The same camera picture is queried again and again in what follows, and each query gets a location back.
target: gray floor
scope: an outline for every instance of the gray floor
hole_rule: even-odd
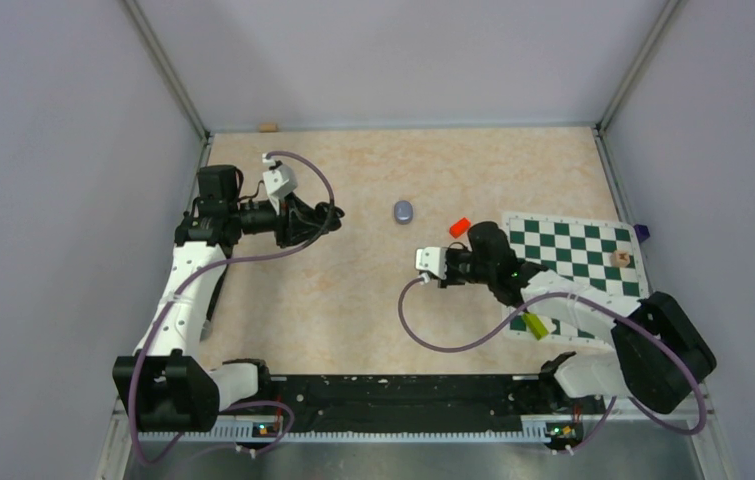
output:
[[[521,445],[289,444],[255,461],[222,450],[191,463],[185,459],[212,444],[183,443],[156,467],[131,459],[125,479],[702,478],[688,438],[645,422],[607,424],[593,443],[574,457],[529,453],[526,449],[537,447]],[[151,444],[149,454],[162,445]]]

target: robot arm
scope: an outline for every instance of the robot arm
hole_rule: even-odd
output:
[[[261,201],[239,196],[244,175],[234,166],[198,171],[200,193],[176,229],[170,276],[154,319],[166,303],[173,304],[142,364],[136,397],[140,431],[209,431],[219,411],[257,392],[264,368],[261,361],[236,360],[205,371],[196,360],[226,266],[203,273],[180,295],[174,292],[192,273],[230,258],[243,234],[273,232],[277,245],[285,248],[314,237],[328,220],[328,204],[311,208],[295,195],[297,180],[291,168],[266,157],[263,163],[269,167],[263,174],[268,200]],[[329,231],[338,230],[344,216],[338,207],[332,211]],[[127,409],[132,371],[152,327],[153,323],[136,346],[135,355],[118,357],[112,369]]]
[[[499,302],[512,307],[553,292],[586,298],[658,336],[697,381],[715,369],[709,347],[670,295],[655,292],[635,299],[576,284],[543,265],[517,258],[494,222],[474,225],[468,238],[470,249],[419,249],[416,268],[438,278],[440,288],[486,284]],[[568,397],[623,395],[635,397],[656,412],[670,413],[691,393],[683,374],[656,346],[606,314],[567,297],[541,300],[528,311],[567,322],[615,347],[615,352],[596,355],[570,352],[546,364]]]

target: yellow-green block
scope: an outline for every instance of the yellow-green block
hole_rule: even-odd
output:
[[[532,313],[523,313],[521,319],[524,320],[527,329],[530,330],[530,333],[532,333],[534,337],[536,337],[536,340],[542,340],[551,333],[545,328],[545,324],[542,323],[542,320]]]

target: table top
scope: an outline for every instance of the table top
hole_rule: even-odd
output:
[[[277,374],[533,373],[574,349],[502,333],[472,351],[436,353],[406,335],[397,301],[417,274],[416,248],[447,246],[448,228],[462,217],[500,222],[503,211],[524,211],[616,220],[589,128],[218,134],[209,164],[238,166],[242,194],[253,193],[270,150],[299,153],[324,172],[343,226],[293,256],[229,269],[213,333],[201,344],[205,367],[260,358]],[[286,163],[301,199],[326,201],[311,171]],[[409,225],[392,217],[398,200],[413,205]],[[274,251],[264,234],[243,237],[233,255]],[[418,286],[404,310],[413,330],[442,346],[470,343],[501,321],[482,285]]]

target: green and white checkered board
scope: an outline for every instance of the green and white checkered board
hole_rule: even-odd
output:
[[[630,225],[518,212],[505,212],[502,225],[519,258],[541,263],[575,283],[591,285],[613,295],[648,296],[642,252]],[[612,266],[610,257],[616,250],[630,253],[630,265]],[[504,307],[503,311],[506,316],[512,309]],[[569,324],[539,318],[551,332],[542,342],[609,347]],[[510,332],[537,341],[520,317],[510,324]]]

